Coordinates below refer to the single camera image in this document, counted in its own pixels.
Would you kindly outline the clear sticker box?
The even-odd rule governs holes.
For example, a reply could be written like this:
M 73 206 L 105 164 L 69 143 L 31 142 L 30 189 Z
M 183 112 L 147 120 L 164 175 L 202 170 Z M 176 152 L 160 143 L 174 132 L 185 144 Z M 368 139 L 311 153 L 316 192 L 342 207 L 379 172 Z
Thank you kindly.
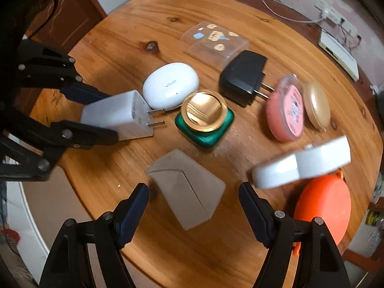
M 218 71 L 222 71 L 240 52 L 249 48 L 248 39 L 207 21 L 187 30 L 180 40 L 188 45 L 189 56 Z

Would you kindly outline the black power adapter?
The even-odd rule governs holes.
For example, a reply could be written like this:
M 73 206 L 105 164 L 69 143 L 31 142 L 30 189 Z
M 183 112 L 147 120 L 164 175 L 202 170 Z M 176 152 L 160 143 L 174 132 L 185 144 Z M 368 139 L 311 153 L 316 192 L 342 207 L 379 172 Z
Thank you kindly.
M 255 97 L 267 100 L 269 96 L 260 89 L 270 93 L 275 90 L 263 83 L 266 62 L 267 58 L 261 54 L 250 50 L 242 51 L 221 72 L 220 94 L 242 107 L 251 105 Z

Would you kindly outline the white plastic tray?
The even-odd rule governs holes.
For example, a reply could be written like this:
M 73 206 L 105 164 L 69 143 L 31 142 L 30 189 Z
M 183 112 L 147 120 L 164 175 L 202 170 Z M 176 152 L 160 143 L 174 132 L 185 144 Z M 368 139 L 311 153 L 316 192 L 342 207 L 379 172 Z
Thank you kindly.
M 69 218 L 90 220 L 60 167 L 47 181 L 6 183 L 7 213 L 10 229 L 20 237 L 19 254 L 36 282 L 40 281 L 49 250 L 62 224 Z

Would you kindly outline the white power adapter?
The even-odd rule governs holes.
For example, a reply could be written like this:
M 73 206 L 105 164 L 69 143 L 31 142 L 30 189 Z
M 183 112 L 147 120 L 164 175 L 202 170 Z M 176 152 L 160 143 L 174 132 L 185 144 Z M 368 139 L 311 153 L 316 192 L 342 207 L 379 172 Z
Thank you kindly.
M 84 106 L 82 124 L 116 131 L 119 140 L 151 137 L 155 126 L 152 109 L 137 90 L 121 93 Z

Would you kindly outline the white set-top box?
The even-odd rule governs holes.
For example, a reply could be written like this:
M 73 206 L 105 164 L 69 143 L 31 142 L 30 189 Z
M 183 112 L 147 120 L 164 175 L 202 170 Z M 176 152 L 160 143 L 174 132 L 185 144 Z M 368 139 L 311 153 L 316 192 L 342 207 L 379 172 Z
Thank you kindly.
M 322 30 L 318 40 L 318 45 L 326 51 L 348 75 L 357 82 L 359 80 L 358 65 L 355 58 L 329 33 Z

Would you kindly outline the white vivo earbuds case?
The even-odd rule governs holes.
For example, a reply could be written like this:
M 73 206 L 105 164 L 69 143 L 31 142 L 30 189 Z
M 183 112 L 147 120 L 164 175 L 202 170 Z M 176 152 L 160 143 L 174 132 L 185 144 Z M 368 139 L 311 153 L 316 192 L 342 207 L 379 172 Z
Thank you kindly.
M 152 109 L 169 111 L 179 107 L 198 88 L 196 71 L 188 64 L 173 62 L 147 77 L 143 85 L 143 97 Z

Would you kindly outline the green gold perfume bottle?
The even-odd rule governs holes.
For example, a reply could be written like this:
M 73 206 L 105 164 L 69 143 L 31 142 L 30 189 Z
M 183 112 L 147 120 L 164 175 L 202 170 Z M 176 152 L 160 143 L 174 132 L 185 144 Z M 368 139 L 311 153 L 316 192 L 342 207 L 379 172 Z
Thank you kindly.
M 234 122 L 234 112 L 224 97 L 212 90 L 188 95 L 175 117 L 175 125 L 198 147 L 210 150 L 224 137 Z

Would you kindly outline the beige wooden block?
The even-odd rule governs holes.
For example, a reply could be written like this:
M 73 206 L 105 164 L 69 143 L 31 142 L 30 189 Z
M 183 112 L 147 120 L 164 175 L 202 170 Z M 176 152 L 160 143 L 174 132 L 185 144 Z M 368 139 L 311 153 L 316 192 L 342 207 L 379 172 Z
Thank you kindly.
M 210 220 L 226 189 L 223 181 L 180 150 L 156 160 L 147 175 L 185 230 Z

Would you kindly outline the white pink tape dispenser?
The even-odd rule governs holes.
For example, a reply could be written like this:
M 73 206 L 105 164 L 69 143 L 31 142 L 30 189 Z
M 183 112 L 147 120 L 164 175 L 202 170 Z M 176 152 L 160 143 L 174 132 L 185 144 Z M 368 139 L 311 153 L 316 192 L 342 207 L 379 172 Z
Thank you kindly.
M 252 169 L 252 180 L 259 189 L 272 189 L 301 179 L 326 175 L 351 163 L 347 136 L 321 145 L 312 144 Z

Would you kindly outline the brown wooden door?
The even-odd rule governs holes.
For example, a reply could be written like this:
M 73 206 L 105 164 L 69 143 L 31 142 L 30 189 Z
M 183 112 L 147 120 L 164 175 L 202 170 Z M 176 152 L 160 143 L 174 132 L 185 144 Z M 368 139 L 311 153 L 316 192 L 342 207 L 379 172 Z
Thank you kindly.
M 98 0 L 58 0 L 53 7 L 36 15 L 25 35 L 67 53 L 107 16 Z

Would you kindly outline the orange round tape measure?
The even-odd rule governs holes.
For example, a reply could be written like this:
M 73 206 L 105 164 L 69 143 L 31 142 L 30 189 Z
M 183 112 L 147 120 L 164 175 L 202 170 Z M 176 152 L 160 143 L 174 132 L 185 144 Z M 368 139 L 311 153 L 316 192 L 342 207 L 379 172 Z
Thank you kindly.
M 303 189 L 294 219 L 310 222 L 320 217 L 337 245 L 345 236 L 351 217 L 351 194 L 341 169 L 312 179 Z

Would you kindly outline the pink round container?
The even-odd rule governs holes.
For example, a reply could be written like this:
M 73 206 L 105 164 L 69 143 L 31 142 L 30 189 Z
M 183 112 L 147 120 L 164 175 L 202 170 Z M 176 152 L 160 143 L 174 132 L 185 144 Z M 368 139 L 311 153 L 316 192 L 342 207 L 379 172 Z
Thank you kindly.
M 303 87 L 295 74 L 283 77 L 265 106 L 268 127 L 280 142 L 298 139 L 304 127 Z

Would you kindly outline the gold compact mirror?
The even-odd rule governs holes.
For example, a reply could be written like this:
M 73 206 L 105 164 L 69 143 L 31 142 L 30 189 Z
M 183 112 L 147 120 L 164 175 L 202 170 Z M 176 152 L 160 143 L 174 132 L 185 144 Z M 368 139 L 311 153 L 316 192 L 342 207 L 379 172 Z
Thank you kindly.
M 331 110 L 327 95 L 316 81 L 303 83 L 303 103 L 313 126 L 318 131 L 325 131 L 331 121 Z

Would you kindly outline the white power strip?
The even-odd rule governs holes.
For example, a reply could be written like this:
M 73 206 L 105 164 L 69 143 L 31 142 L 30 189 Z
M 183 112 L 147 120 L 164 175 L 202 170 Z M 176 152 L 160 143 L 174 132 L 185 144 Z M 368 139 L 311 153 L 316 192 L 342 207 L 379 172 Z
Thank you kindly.
M 324 0 L 316 0 L 314 4 L 316 8 L 321 11 L 328 11 L 328 19 L 331 20 L 334 24 L 340 25 L 348 34 L 352 37 L 358 35 L 358 30 L 353 26 L 344 16 L 342 16 L 335 8 L 333 8 L 329 3 Z

